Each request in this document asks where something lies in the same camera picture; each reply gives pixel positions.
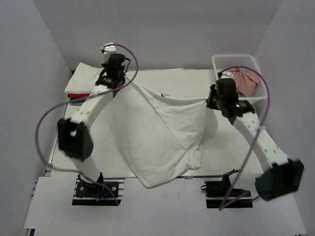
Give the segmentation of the white t-shirt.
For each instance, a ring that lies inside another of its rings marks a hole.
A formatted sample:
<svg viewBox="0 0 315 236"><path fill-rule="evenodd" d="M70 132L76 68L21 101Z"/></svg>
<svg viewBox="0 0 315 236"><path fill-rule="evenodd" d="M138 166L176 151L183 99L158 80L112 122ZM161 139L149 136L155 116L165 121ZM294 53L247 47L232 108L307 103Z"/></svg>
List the white t-shirt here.
<svg viewBox="0 0 315 236"><path fill-rule="evenodd" d="M215 136L218 129L205 98L174 98L134 82L106 110L119 151L147 188L198 170L202 138Z"/></svg>
<svg viewBox="0 0 315 236"><path fill-rule="evenodd" d="M79 63L65 87L65 94L90 94L103 69Z"/></svg>

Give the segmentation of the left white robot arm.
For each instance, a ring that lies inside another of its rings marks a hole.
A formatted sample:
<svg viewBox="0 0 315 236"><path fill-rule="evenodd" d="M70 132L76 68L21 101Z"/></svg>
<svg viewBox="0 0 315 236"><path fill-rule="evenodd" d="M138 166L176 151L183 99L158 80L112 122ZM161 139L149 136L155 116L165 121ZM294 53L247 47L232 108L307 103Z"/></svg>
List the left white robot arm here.
<svg viewBox="0 0 315 236"><path fill-rule="evenodd" d="M101 173L91 157L94 143L90 136L90 129L105 106L116 95L113 89L119 88L126 82L123 54L113 53L108 61L103 63L101 71L91 95L79 110L68 119L58 121L59 149L73 162L84 181L88 182L87 190L93 196L103 193L104 184L99 180Z"/></svg>

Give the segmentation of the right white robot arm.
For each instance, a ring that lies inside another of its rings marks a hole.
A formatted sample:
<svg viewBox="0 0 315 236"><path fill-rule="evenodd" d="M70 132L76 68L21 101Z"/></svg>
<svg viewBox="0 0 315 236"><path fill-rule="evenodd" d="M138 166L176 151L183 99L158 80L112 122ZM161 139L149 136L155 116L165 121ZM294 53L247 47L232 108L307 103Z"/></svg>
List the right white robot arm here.
<svg viewBox="0 0 315 236"><path fill-rule="evenodd" d="M273 141L247 100L239 100L232 78L217 80L210 86L207 108L219 110L245 138L255 153L263 174L255 179L258 195L265 201L294 193L299 189L304 165L291 160Z"/></svg>

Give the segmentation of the pink crumpled t-shirt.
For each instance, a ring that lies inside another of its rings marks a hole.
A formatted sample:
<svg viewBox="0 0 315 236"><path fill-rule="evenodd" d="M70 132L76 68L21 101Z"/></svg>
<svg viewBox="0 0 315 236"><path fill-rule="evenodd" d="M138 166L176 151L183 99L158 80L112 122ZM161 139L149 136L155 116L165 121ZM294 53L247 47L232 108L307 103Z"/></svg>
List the pink crumpled t-shirt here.
<svg viewBox="0 0 315 236"><path fill-rule="evenodd" d="M261 82L260 77L256 73L247 72L245 69L239 67L227 70L222 74L233 76L236 89L242 97L252 97Z"/></svg>

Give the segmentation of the white plastic basket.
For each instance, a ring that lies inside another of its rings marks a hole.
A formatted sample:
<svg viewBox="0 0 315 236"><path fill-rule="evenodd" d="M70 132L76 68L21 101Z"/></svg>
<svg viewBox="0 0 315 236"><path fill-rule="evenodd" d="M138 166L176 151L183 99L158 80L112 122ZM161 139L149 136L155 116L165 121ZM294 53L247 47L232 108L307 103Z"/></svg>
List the white plastic basket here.
<svg viewBox="0 0 315 236"><path fill-rule="evenodd" d="M260 69L251 55L245 54L221 54L214 55L212 57L212 64L215 72L216 80L218 79L218 73L230 70L232 68L243 68L247 72L253 72L259 75ZM263 80L260 78L261 82L259 86L256 88L252 97L242 97L239 94L239 98L241 100L247 100L250 103L255 103L259 100L266 99L268 97L266 86Z"/></svg>

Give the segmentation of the folded red t-shirt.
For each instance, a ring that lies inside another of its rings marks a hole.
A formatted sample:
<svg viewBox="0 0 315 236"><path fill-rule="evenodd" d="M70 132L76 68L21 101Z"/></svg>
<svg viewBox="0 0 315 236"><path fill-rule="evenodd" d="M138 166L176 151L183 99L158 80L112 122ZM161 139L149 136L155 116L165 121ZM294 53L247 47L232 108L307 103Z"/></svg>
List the folded red t-shirt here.
<svg viewBox="0 0 315 236"><path fill-rule="evenodd" d="M78 98L83 98L83 97L88 97L89 94L68 94L67 97L70 98L70 99L78 99Z"/></svg>

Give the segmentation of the folded blue t-shirt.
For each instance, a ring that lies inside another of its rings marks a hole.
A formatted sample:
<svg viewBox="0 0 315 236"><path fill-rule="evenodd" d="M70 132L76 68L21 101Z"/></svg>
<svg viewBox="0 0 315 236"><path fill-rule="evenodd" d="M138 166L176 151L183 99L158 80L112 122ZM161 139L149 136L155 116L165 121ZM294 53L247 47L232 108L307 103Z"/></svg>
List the folded blue t-shirt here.
<svg viewBox="0 0 315 236"><path fill-rule="evenodd" d="M84 101L85 101L86 99L85 98L71 98L70 100L69 100L69 103L83 103Z"/></svg>

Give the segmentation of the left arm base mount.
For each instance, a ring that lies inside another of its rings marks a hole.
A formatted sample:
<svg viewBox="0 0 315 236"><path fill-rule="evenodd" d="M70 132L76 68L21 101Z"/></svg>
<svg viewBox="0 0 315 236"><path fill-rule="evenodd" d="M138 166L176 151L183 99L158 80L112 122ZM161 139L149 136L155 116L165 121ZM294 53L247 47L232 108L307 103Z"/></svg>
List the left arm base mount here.
<svg viewBox="0 0 315 236"><path fill-rule="evenodd" d="M124 178L104 178L105 184L113 193L99 185L87 183L78 176L75 183L72 205L73 206L118 206L121 203L124 190Z"/></svg>

